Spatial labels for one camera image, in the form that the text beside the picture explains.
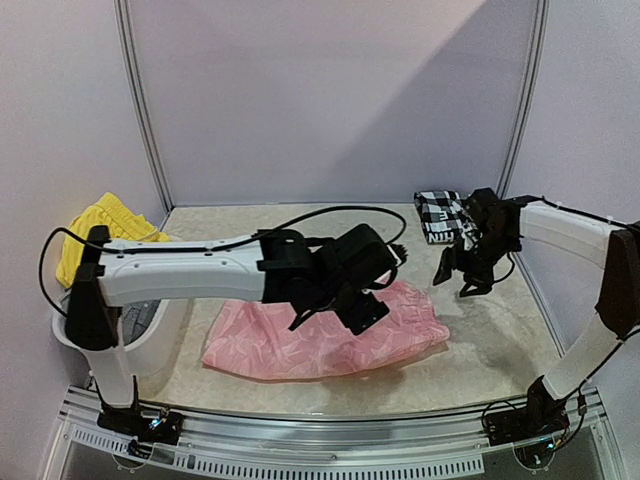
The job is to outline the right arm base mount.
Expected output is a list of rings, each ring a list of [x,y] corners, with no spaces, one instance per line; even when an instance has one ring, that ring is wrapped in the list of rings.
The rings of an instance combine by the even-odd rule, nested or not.
[[[570,432],[570,421],[566,403],[577,394],[578,426]],[[517,408],[507,400],[496,400],[487,405],[481,414],[481,424],[491,446],[523,441],[534,437],[551,437],[553,432],[562,430],[562,435],[551,440],[550,450],[563,448],[580,431],[587,412],[587,402],[581,388],[562,399],[554,399],[543,387],[536,383],[527,393],[526,405]]]

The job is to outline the pink printed garment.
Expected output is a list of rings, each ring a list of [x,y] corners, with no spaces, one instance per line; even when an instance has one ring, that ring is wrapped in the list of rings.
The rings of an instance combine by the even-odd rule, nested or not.
[[[255,381],[312,381],[412,361],[449,339],[425,291],[396,281],[375,298],[390,313],[358,336],[333,312],[290,331],[295,312],[288,304],[227,300],[212,323],[201,363]]]

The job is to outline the black white plaid shirt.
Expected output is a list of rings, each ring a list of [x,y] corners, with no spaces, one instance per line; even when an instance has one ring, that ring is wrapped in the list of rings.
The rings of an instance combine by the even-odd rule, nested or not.
[[[475,240],[477,229],[463,207],[463,196],[450,190],[414,193],[414,205],[428,244]]]

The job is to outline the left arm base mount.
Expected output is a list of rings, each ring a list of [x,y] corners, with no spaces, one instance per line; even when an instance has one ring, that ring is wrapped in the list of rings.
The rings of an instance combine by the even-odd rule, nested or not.
[[[105,430],[128,435],[140,443],[177,445],[186,417],[165,407],[155,416],[145,416],[137,400],[127,408],[102,403],[97,425]]]

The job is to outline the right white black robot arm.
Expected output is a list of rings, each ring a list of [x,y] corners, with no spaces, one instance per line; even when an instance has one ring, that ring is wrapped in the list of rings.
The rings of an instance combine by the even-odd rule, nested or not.
[[[544,261],[559,279],[548,299],[566,295],[574,339],[561,359],[529,387],[517,427],[537,436],[556,412],[639,329],[639,226],[524,195],[499,198],[490,188],[474,191],[463,211],[475,233],[462,235],[441,256],[433,279],[439,285],[459,272],[462,297],[486,295],[497,285],[497,263],[525,246],[549,246]]]

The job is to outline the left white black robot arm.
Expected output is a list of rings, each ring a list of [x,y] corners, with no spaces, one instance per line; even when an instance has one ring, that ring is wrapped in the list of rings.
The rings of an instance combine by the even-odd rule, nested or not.
[[[288,303],[295,330],[310,317],[334,312],[354,335],[384,318],[388,307],[374,293],[387,288],[407,260],[396,238],[383,239],[359,224],[343,235],[307,238],[294,225],[327,214],[323,208],[271,229],[235,239],[141,242],[112,238],[105,225],[86,237],[57,227],[83,248],[65,308],[65,335],[87,359],[99,398],[128,434],[148,426],[137,403],[119,320],[124,305],[144,300],[239,299]]]

